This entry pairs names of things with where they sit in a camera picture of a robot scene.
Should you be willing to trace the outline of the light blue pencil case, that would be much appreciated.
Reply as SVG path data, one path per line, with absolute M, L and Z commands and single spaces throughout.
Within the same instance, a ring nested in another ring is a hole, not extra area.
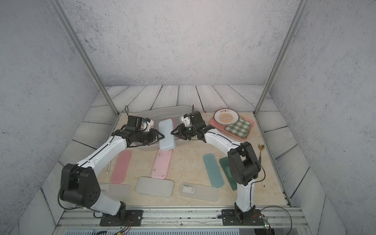
M 159 122 L 158 128 L 159 132 L 164 135 L 164 138 L 159 141 L 160 150 L 167 151 L 175 148 L 175 137 L 171 134 L 174 130 L 172 119 L 169 118 Z

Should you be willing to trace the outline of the pale pink pencil case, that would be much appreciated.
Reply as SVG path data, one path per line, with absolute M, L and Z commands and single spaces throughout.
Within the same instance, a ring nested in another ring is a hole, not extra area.
M 165 150 L 165 151 L 162 151 L 161 149 L 158 150 L 155 163 L 153 166 L 153 170 L 151 173 L 151 178 L 166 179 L 171 157 L 172 157 L 171 149 Z

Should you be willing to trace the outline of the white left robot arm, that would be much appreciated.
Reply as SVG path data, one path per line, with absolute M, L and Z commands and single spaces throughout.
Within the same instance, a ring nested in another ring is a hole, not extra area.
M 65 201 L 104 215 L 124 220 L 126 204 L 102 194 L 97 179 L 100 172 L 112 159 L 133 143 L 148 146 L 165 136 L 152 128 L 149 131 L 116 130 L 107 142 L 84 160 L 67 164 L 61 173 L 58 202 Z

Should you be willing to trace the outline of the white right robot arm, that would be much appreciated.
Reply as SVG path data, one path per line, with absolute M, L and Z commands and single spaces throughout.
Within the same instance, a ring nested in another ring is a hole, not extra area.
M 254 203 L 255 183 L 261 171 L 261 163 L 249 142 L 236 142 L 204 122 L 191 126 L 180 124 L 171 135 L 182 140 L 201 140 L 227 154 L 230 173 L 237 183 L 235 217 L 241 223 L 256 216 Z

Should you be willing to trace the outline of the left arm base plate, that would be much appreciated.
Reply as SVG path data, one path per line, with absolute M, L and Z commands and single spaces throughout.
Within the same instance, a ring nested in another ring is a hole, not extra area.
M 101 227 L 140 227 L 143 210 L 122 210 L 117 215 L 104 214 L 99 225 Z

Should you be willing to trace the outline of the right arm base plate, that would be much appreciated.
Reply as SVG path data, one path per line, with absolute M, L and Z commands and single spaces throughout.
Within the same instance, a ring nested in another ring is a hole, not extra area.
M 217 218 L 224 226 L 264 226 L 261 211 L 254 209 L 242 212 L 235 209 L 223 209 Z

